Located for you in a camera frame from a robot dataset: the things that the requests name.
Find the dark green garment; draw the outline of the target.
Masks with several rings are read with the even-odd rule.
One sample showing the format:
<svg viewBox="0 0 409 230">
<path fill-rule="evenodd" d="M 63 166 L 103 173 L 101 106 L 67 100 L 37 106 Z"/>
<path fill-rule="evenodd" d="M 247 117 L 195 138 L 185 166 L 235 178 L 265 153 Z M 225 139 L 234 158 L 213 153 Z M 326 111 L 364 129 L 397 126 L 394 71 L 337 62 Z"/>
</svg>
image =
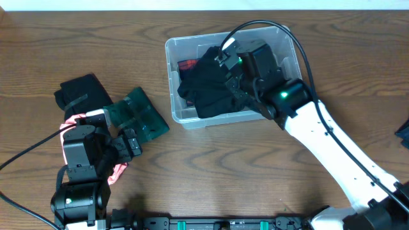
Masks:
<svg viewBox="0 0 409 230">
<path fill-rule="evenodd" d="M 108 106 L 111 123 L 119 130 L 132 129 L 140 144 L 150 142 L 169 131 L 169 126 L 141 87 Z"/>
</svg>

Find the black garment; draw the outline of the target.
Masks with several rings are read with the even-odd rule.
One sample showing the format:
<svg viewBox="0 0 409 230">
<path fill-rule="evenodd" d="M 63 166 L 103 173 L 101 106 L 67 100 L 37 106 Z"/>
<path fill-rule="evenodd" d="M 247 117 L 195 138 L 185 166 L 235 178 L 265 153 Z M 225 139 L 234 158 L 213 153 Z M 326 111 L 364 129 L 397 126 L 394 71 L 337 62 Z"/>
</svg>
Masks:
<svg viewBox="0 0 409 230">
<path fill-rule="evenodd" d="M 64 120 L 113 104 L 93 73 L 62 82 L 60 87 L 61 89 L 54 93 L 54 97 L 58 107 L 65 112 Z"/>
<path fill-rule="evenodd" d="M 218 46 L 210 47 L 178 87 L 179 96 L 194 105 L 201 119 L 254 108 L 250 100 L 237 99 L 226 87 L 227 72 L 215 60 L 218 51 Z"/>
</svg>

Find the clear plastic storage bin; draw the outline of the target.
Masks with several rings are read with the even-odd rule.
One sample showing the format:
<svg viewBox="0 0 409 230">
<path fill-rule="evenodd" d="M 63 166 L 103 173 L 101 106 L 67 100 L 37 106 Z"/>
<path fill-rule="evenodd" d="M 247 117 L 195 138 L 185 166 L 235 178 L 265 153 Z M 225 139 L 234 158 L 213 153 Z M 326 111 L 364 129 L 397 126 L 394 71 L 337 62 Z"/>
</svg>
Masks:
<svg viewBox="0 0 409 230">
<path fill-rule="evenodd" d="M 187 101 L 181 98 L 177 92 L 181 82 L 178 63 L 180 61 L 201 58 L 208 48 L 219 46 L 227 35 L 227 32 L 202 34 L 197 36 L 176 37 L 166 41 L 165 50 L 171 114 L 175 122 L 181 124 L 186 130 L 264 118 L 261 114 L 245 108 L 240 112 L 200 119 L 197 116 L 195 107 L 189 107 Z M 282 68 L 286 78 L 300 79 L 302 77 L 296 55 L 296 46 L 293 44 L 293 40 L 281 29 L 276 27 L 261 27 L 240 30 L 234 34 L 234 38 L 239 42 L 256 39 L 266 41 L 272 48 L 277 64 Z"/>
</svg>

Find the pink patterned garment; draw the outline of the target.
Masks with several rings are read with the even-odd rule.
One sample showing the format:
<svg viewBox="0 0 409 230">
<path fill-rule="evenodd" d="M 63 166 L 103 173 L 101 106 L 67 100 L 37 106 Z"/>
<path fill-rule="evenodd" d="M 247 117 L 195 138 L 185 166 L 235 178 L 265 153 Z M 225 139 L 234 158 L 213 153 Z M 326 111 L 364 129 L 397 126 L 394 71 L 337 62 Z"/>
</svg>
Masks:
<svg viewBox="0 0 409 230">
<path fill-rule="evenodd" d="M 74 124 L 76 124 L 76 121 L 75 121 L 76 119 L 85 118 L 85 117 L 86 117 L 85 113 L 75 114 L 75 115 L 69 117 L 68 119 L 66 119 L 65 122 L 60 125 L 59 129 L 62 130 L 63 128 L 68 127 L 69 125 L 74 125 Z M 62 146 L 63 146 L 63 142 L 64 142 L 63 134 L 65 132 L 67 132 L 67 131 L 69 131 L 69 129 L 62 131 L 60 133 L 60 135 L 59 135 Z M 124 173 L 124 171 L 125 171 L 125 169 L 127 167 L 128 167 L 127 163 L 116 164 L 114 166 L 113 173 L 107 179 L 108 184 L 112 185 L 115 182 L 117 182 L 119 180 L 120 176 Z"/>
</svg>

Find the red plaid shirt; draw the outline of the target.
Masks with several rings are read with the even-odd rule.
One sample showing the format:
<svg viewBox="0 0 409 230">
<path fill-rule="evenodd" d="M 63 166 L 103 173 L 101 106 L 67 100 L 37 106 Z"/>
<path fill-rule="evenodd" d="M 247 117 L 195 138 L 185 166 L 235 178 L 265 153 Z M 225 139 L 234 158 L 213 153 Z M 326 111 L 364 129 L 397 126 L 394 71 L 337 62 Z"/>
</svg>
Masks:
<svg viewBox="0 0 409 230">
<path fill-rule="evenodd" d="M 178 62 L 178 71 L 180 79 L 183 80 L 194 69 L 198 59 L 188 59 Z"/>
</svg>

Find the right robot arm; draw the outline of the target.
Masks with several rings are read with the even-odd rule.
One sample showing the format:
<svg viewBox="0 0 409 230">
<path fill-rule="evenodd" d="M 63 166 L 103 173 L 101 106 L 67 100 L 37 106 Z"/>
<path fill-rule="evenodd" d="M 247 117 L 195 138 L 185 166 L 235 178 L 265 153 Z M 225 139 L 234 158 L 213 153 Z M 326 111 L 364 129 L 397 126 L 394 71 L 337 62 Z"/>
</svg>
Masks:
<svg viewBox="0 0 409 230">
<path fill-rule="evenodd" d="M 264 40 L 225 39 L 216 57 L 226 86 L 302 143 L 335 179 L 349 208 L 324 208 L 309 229 L 408 229 L 408 184 L 372 161 L 333 120 L 310 84 L 285 79 Z"/>
</svg>

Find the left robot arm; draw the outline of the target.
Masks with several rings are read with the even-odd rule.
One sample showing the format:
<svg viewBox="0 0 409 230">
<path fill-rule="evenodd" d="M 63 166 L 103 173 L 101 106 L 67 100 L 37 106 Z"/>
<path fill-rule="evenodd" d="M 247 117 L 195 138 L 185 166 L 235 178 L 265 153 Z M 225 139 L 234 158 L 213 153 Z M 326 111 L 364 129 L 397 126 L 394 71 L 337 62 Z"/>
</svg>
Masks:
<svg viewBox="0 0 409 230">
<path fill-rule="evenodd" d="M 108 229 L 108 178 L 114 167 L 141 155 L 134 130 L 113 138 L 107 127 L 78 125 L 63 135 L 68 181 L 51 199 L 54 223 L 61 229 Z"/>
</svg>

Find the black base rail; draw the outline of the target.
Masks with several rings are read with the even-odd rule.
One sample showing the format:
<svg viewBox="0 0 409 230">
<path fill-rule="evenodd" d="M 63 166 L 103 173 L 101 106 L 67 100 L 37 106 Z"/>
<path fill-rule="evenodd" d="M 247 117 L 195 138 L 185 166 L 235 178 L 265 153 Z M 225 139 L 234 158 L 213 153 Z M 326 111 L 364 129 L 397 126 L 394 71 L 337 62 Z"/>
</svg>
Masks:
<svg viewBox="0 0 409 230">
<path fill-rule="evenodd" d="M 311 230 L 299 216 L 276 217 L 172 217 L 167 213 L 132 213 L 113 210 L 107 229 L 128 230 Z"/>
</svg>

